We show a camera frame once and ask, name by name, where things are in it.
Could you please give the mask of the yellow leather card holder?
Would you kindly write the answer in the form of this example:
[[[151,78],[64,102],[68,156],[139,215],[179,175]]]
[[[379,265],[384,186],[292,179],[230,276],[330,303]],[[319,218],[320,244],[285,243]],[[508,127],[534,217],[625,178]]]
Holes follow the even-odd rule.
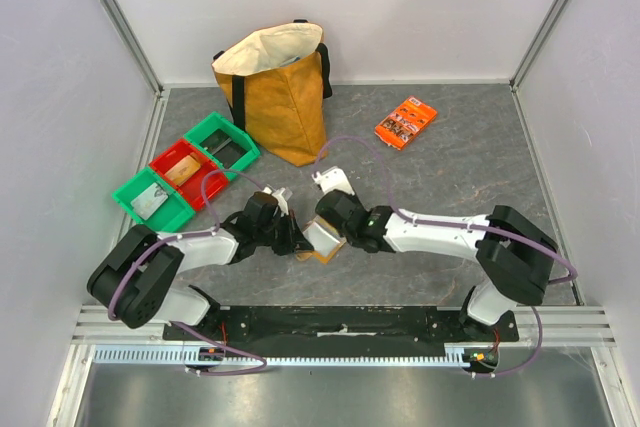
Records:
[[[328,264],[346,243],[346,238],[319,216],[315,216],[302,229],[302,233],[313,247],[311,251],[296,254],[296,259],[302,262],[315,258],[323,264]]]

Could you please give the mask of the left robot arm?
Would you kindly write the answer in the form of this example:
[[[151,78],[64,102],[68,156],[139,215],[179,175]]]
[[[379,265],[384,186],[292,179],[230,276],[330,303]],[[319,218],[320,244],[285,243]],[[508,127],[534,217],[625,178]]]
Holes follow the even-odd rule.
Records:
[[[107,308],[112,321],[137,329],[153,319],[185,323],[201,340],[216,335],[219,314],[206,294],[173,286],[178,274],[204,266],[225,266],[268,247],[278,256],[314,250],[288,207],[285,188],[257,191],[245,207],[218,228],[183,233],[132,227],[91,274],[88,293]]]

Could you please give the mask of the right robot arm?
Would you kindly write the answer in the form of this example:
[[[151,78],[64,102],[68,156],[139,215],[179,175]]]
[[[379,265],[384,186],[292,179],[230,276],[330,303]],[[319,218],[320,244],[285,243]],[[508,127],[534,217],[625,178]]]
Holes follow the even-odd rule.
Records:
[[[429,216],[365,208],[355,194],[334,190],[315,213],[353,247],[368,253],[426,252],[476,262],[486,275],[470,290],[458,315],[458,328],[477,341],[518,305],[543,303],[557,244],[516,209],[498,205],[488,215]]]

